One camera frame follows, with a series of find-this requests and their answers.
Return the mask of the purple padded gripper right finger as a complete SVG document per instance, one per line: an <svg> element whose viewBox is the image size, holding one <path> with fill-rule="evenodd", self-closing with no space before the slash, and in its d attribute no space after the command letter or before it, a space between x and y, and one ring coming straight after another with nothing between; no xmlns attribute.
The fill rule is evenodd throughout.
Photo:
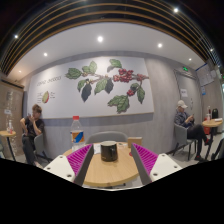
<svg viewBox="0 0 224 224"><path fill-rule="evenodd" d="M182 169L167 154L162 153L157 155L136 143L131 145L131 154L143 185L147 185Z"/></svg>

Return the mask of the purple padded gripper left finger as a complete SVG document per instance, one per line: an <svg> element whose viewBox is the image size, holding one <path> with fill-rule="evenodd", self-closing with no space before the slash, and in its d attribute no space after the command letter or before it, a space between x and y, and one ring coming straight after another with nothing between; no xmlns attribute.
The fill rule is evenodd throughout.
<svg viewBox="0 0 224 224"><path fill-rule="evenodd" d="M94 147L88 144L68 156L59 155L44 170L82 186L93 155Z"/></svg>

